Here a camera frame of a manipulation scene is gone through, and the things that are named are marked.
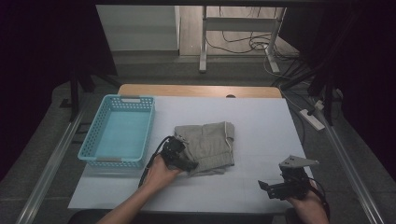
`blue plastic basket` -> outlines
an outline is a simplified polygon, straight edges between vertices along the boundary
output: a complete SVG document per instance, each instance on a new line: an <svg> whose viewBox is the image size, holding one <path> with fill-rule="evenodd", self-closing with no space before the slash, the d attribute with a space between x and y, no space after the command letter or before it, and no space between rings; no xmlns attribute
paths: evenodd
<svg viewBox="0 0 396 224"><path fill-rule="evenodd" d="M93 167L142 169L154 114L153 97L105 96L78 158Z"/></svg>

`folded cloth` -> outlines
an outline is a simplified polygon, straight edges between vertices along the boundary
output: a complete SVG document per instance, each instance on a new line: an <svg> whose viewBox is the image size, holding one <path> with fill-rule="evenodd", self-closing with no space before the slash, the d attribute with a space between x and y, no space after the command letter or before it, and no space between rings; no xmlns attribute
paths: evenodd
<svg viewBox="0 0 396 224"><path fill-rule="evenodd" d="M189 172L190 176L224 174L225 168L233 165L234 126L231 122L176 126L175 135L187 142L184 156L198 162L197 168Z"/></svg>

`white tabletop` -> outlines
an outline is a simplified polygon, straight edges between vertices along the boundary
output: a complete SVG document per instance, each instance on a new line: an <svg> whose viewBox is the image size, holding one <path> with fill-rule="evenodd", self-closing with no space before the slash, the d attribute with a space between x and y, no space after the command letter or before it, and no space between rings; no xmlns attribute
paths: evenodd
<svg viewBox="0 0 396 224"><path fill-rule="evenodd" d="M278 164L289 155L305 158L284 99L158 96L155 101L147 160L175 126L230 121L235 166L224 175L181 174L143 211L279 214L290 207L270 200L257 182L281 183ZM142 172L98 173L87 165L69 208L114 208L136 190Z"/></svg>

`black cable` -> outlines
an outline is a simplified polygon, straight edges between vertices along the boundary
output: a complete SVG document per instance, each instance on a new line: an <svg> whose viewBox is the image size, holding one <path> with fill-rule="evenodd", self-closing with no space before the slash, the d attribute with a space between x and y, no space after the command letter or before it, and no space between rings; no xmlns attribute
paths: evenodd
<svg viewBox="0 0 396 224"><path fill-rule="evenodd" d="M266 38L266 37L263 37L263 36L260 36L260 37L253 36L253 32L251 32L250 33L250 40L248 42L248 44L250 45L250 48L251 49L255 49L257 51L266 50L268 48L269 43L268 42L262 42L262 41L254 41L255 39L259 39L259 38L262 38L262 39L270 41L269 38Z"/></svg>
<svg viewBox="0 0 396 224"><path fill-rule="evenodd" d="M297 60L294 59L293 62L291 63L291 65L288 67L288 69L286 70L285 74L287 74L289 72L289 70L293 67L293 65L295 64Z"/></svg>
<svg viewBox="0 0 396 224"><path fill-rule="evenodd" d="M321 201L321 203L322 203L322 206L323 206L323 209L324 209L324 211L326 212L326 216L327 216L327 219L329 219L329 221L330 221L330 206L329 206L329 203L327 202L327 200L326 200L326 193L325 193L325 191L324 191L324 188L319 184L319 182L317 181L317 180L315 180L314 178L311 178L311 177L308 177L308 179L310 179L310 180L313 180L313 181L315 181L315 183L317 183L317 184L319 184L320 185L320 187L321 187L321 189L322 189L322 191L323 191L323 194L322 193L320 193L320 191L319 190L317 190L315 187L313 187L312 185L311 185L311 183L305 183L304 182L304 180L302 179L298 179L298 178L296 178L296 177L294 177L294 176L292 176L292 175L285 175L285 174L282 174L282 176L286 176L286 177L288 177L288 178L290 178L290 179L293 179L296 183L298 183L300 186L302 186L302 187L304 187L304 188L306 188L306 189L308 189L308 190L311 190L314 194L316 194L318 197L319 197L319 199L320 199L320 201Z"/></svg>
<svg viewBox="0 0 396 224"><path fill-rule="evenodd" d="M323 186L322 186L316 179L314 179L314 178L312 178L312 177L308 177L308 179L314 181L315 183L317 183L317 184L319 185L320 190L321 190L322 193L323 193L323 197L326 198L326 191L324 191Z"/></svg>
<svg viewBox="0 0 396 224"><path fill-rule="evenodd" d="M245 37L245 38L240 38L240 39L235 39L235 40L228 40L228 39L225 37L225 35L224 35L224 31L221 31L221 33L222 33L222 35L223 35L223 39L224 39L225 41L229 42L229 43L238 42L238 41L242 41L242 40L249 40L249 39L251 39L251 38L260 38L260 37L265 38L265 36L267 36L267 35L255 35L255 36L250 36L250 37Z"/></svg>
<svg viewBox="0 0 396 224"><path fill-rule="evenodd" d="M257 18L259 18L259 16L260 16L260 11L262 10L262 8L261 7L259 7L259 12L257 13Z"/></svg>
<svg viewBox="0 0 396 224"><path fill-rule="evenodd" d="M161 146L163 145L163 143L170 139L172 136L167 136L165 137L161 143L158 145L157 149L155 149L155 152L151 155L151 158L148 161L148 164L145 167L145 171L143 172L142 176L140 177L140 181L139 181L139 185L138 187L140 188L140 186L142 186L143 182L146 179L146 176L148 175L149 172L149 168L151 167L152 163L154 162L154 158L158 155L158 151L160 150Z"/></svg>
<svg viewBox="0 0 396 224"><path fill-rule="evenodd" d="M253 15L253 12L254 12L254 7L251 7L249 13L247 14L247 17Z"/></svg>
<svg viewBox="0 0 396 224"><path fill-rule="evenodd" d="M300 55L295 55L295 56L283 55L282 53L280 53L279 50L277 50L276 45L274 45L274 50L275 50L274 56L282 61L288 61L288 60L298 60L298 61L303 61L303 62L305 61L305 59L302 58Z"/></svg>
<svg viewBox="0 0 396 224"><path fill-rule="evenodd" d="M311 103L309 103L301 94L298 94L295 91L291 91L292 93L294 93L295 95L299 96L300 98L302 98L307 104L309 104L309 106L311 107L311 110L315 110L315 107L313 105L311 105Z"/></svg>
<svg viewBox="0 0 396 224"><path fill-rule="evenodd" d="M302 137L302 140L301 140L301 145L304 146L304 143L305 143L305 124L304 124L304 121L301 119L299 114L294 109L291 108L290 110L291 110L291 112L293 112L296 115L297 119L301 122L301 125L303 126L303 137Z"/></svg>
<svg viewBox="0 0 396 224"><path fill-rule="evenodd" d="M242 54L242 53L248 53L248 52L251 52L251 51L255 50L255 49L249 49L249 50L246 50L246 51L232 51L232 50L229 50L229 49L224 49L224 48L221 48L221 47L213 46L213 45L211 45L211 44L209 43L209 41L208 41L207 39L206 39L206 43L207 43L210 47L212 47L212 48L214 48L214 49L222 49L222 50L228 51L228 52L230 52L230 53L240 53L240 54Z"/></svg>
<svg viewBox="0 0 396 224"><path fill-rule="evenodd" d="M277 80L271 84L272 86L278 86L278 84L284 79L291 79L293 76L297 76L299 73L302 73L307 68L307 63L300 63L296 68L294 68L289 74L285 74L282 77L279 77Z"/></svg>
<svg viewBox="0 0 396 224"><path fill-rule="evenodd" d="M300 69L302 66L303 66L303 64L300 63L300 64L299 64L296 68L294 68L289 74L286 72L283 76L280 76L279 78L277 78L277 79L271 84L271 86L272 86L272 87L278 86L278 85L280 84L280 82L281 82L284 78L289 78L289 76L290 76L291 74L296 73L296 71L297 71L298 69Z"/></svg>

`floor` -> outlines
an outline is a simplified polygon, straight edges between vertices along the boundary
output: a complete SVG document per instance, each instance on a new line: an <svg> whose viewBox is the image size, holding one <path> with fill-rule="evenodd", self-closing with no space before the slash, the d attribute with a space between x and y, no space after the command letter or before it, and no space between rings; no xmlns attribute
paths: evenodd
<svg viewBox="0 0 396 224"><path fill-rule="evenodd" d="M248 17L257 15L257 8L239 8L238 13L223 8L225 16ZM275 10L266 13L262 9L260 15L273 17ZM219 15L219 8L210 8L210 15ZM116 80L122 83L151 83L151 84L189 84L189 85L240 85L240 86L270 86L278 77L265 69L269 69L264 62L262 51L252 51L243 57L230 57L231 53L219 49L208 48L209 55L206 74L198 72L199 48L201 40L194 32L199 31L199 7L184 7L181 10L182 22L180 54L175 55L147 55L136 57L128 53L114 52L119 76ZM197 25L187 25L189 20L195 20ZM227 38L236 39L249 37L250 34L227 34ZM223 41L221 32L208 36L213 45L232 50L246 50L249 45L240 42L236 46ZM280 41L278 50L293 55L296 50ZM281 73L286 72L291 61L279 61ZM103 80L93 77L96 84L92 93L92 108L87 111L81 122L92 120L95 107L101 102L105 94L116 93L117 89ZM332 144L325 132L317 132L308 123L301 120L295 112L299 107L312 106L306 95L306 85L294 87L285 92L290 99L290 113L296 130L301 138L307 158L316 158L321 162L319 167L312 169L314 176L325 186L328 200L332 208L331 223L370 223L361 208L360 198L349 183L348 176L334 153ZM56 88L52 94L52 105L46 117L42 120L35 135L31 138L22 155L12 167L6 178L0 183L0 223L15 223L27 199L31 195L47 161L56 148L59 140L67 128L70 118L69 108L60 108L63 99L69 98L70 87L65 83ZM380 213L384 217L383 223L396 223L396 213L393 205L396 202L396 184L382 167L356 132L343 118L340 102L333 105L332 118L334 128L343 141L347 153L357 168L361 179L372 194ZM84 163L76 162L84 135L75 134L72 144L64 155L57 175L47 191L47 194L35 214L33 223L66 223L75 211L66 207L74 192ZM283 217L276 217L273 223L284 223Z"/></svg>

